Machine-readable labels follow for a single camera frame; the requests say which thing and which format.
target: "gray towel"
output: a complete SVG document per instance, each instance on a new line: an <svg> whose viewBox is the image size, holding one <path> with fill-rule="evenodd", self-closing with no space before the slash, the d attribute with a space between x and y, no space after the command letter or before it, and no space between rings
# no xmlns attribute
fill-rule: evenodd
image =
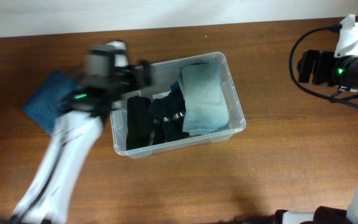
<svg viewBox="0 0 358 224"><path fill-rule="evenodd" d="M229 110L221 88L221 69L217 61L213 62L186 66L179 77L186 105L182 130L190 135L230 129Z"/></svg>

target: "denim fabric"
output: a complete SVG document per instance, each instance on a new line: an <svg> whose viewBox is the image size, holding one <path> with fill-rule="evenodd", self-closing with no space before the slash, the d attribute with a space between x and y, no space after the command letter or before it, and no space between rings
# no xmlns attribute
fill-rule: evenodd
<svg viewBox="0 0 358 224"><path fill-rule="evenodd" d="M229 110L221 82L217 61L182 69L179 85L186 104L184 132L195 135L230 129Z"/></svg>
<svg viewBox="0 0 358 224"><path fill-rule="evenodd" d="M51 136L55 119L60 116L58 110L60 100L76 88L81 88L81 85L62 72L52 72L24 104L22 111Z"/></svg>
<svg viewBox="0 0 358 224"><path fill-rule="evenodd" d="M179 82L175 82L171 85L171 91L180 90Z"/></svg>

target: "wood grain surface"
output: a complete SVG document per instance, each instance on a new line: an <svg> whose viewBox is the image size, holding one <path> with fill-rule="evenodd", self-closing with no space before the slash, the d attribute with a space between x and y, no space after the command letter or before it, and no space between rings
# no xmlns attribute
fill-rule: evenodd
<svg viewBox="0 0 358 224"><path fill-rule="evenodd" d="M339 21L0 39L0 213L10 214L21 199L50 140L21 106L50 72L70 70L90 45L114 39L129 44L133 62L224 53L247 127L228 141L133 160L115 153L107 123L77 181L68 223L213 223L278 209L347 208L358 179L358 111L303 93L288 73L295 41ZM336 43L337 34L315 34L295 60Z"/></svg>

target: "clothing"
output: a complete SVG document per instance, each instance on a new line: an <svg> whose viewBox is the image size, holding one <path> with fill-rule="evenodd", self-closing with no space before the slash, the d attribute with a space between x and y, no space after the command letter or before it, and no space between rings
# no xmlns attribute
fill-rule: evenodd
<svg viewBox="0 0 358 224"><path fill-rule="evenodd" d="M180 90L179 82L176 81L174 84L171 85L171 91Z"/></svg>
<svg viewBox="0 0 358 224"><path fill-rule="evenodd" d="M162 99L155 99L149 106L150 114L162 120L162 130L168 142L189 136L182 131L185 111L185 101L180 90L172 91Z"/></svg>
<svg viewBox="0 0 358 224"><path fill-rule="evenodd" d="M302 224L352 224L346 218L346 210L320 206L314 213L312 222Z"/></svg>
<svg viewBox="0 0 358 224"><path fill-rule="evenodd" d="M58 110L60 101L71 91L81 87L64 73L52 72L24 104L22 111L51 136L55 120L61 115Z"/></svg>
<svg viewBox="0 0 358 224"><path fill-rule="evenodd" d="M127 100L128 134L126 149L138 149L164 143L161 122L149 113L151 104L147 97L134 96Z"/></svg>
<svg viewBox="0 0 358 224"><path fill-rule="evenodd" d="M195 135L230 129L230 115L221 82L217 61L182 69L179 85L186 102L184 132Z"/></svg>

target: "black cable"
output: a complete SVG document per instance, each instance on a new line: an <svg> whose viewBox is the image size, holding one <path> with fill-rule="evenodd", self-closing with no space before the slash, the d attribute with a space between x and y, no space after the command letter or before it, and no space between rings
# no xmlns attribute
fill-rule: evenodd
<svg viewBox="0 0 358 224"><path fill-rule="evenodd" d="M346 101L355 100L355 99L358 99L358 94L341 98L341 100L346 100Z"/></svg>
<svg viewBox="0 0 358 224"><path fill-rule="evenodd" d="M57 152L56 155L56 159L55 162L53 163L52 166L52 170L49 173L48 179L47 181L44 183L44 186L42 187L41 191L38 193L38 195L36 196L36 198L31 202L31 204L29 205L29 207L20 215L20 216L16 216L13 220L10 221L11 224L20 224L23 220L23 218L28 214L28 212L34 208L34 206L40 201L40 199L42 198L42 196L44 196L45 191L47 190L49 183L53 177L53 174L56 171L56 167L59 164L60 158L62 157L63 154L63 150L67 144L66 141L66 134L67 134L67 127L65 125L65 121L63 119L61 119L62 124L62 138L60 139L60 147L59 150Z"/></svg>
<svg viewBox="0 0 358 224"><path fill-rule="evenodd" d="M318 32L318 31L322 31L322 30L331 30L331 31L334 31L334 32L337 32L339 30L342 29L342 25L333 25L333 26L330 26L330 27L322 27L322 28L318 28L318 29L314 29L314 30L311 30L305 34L303 34L298 40L297 42L295 43L295 45L292 47L292 50L291 50L291 54L290 54L290 61L289 61L289 65L290 65L290 75L291 75L291 79L292 81L294 82L294 84L302 91L304 91L305 93L309 93L313 96L316 96L318 98L321 98L321 99L324 99L324 100L328 100L332 103L340 103L340 104L343 104L343 105L346 105L346 106L350 106L350 107L353 107L355 109L358 109L358 105L355 104L355 103L351 103L351 102L348 102L346 100L342 100L342 99L337 99L337 98L333 98L333 97L330 97L330 96L326 96L326 95L323 95L323 94L320 94L320 93L317 93L315 91L311 91L305 87L303 87L301 84L298 83L298 81L296 80L294 74L293 74L293 69L292 69L292 66L293 66L293 54L295 53L295 49L296 47L299 45L299 43L307 36L309 36L310 34L312 33L315 33L315 32Z"/></svg>
<svg viewBox="0 0 358 224"><path fill-rule="evenodd" d="M343 93L343 91L338 90L338 91L336 91L334 94L332 94L331 97L332 97L332 98L336 98L337 96L339 96L339 95L342 94L342 93Z"/></svg>

